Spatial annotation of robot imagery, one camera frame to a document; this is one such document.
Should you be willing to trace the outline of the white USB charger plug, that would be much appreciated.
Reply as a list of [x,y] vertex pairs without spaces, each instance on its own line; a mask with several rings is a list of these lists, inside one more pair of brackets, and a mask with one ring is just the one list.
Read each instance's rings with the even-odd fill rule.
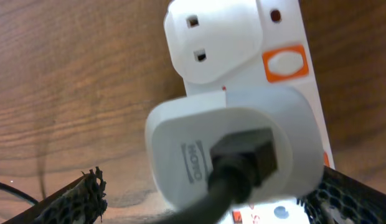
[[248,203],[307,195],[324,172],[312,108],[288,86],[166,101],[148,115],[145,143],[156,187],[175,209],[202,198],[210,176],[227,160],[250,176]]

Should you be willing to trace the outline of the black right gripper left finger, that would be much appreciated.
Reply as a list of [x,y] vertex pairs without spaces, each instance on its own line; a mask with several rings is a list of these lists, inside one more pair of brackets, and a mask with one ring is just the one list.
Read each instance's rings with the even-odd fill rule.
[[97,218],[103,217],[108,206],[105,189],[103,171],[98,167],[91,169],[4,224],[95,223]]

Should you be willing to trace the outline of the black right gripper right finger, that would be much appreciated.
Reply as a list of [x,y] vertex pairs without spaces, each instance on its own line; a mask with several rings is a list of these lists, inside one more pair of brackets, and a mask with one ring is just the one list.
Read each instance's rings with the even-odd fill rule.
[[320,184],[297,198],[310,224],[386,223],[386,194],[328,166]]

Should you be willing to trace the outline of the white power strip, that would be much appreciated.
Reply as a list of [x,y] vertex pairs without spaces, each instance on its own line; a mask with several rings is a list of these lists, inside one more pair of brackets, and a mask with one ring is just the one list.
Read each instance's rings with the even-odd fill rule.
[[224,134],[270,128],[280,169],[224,221],[307,223],[294,198],[333,160],[299,2],[175,0],[164,31],[186,90],[146,123],[165,201],[181,208],[204,193],[210,147]]

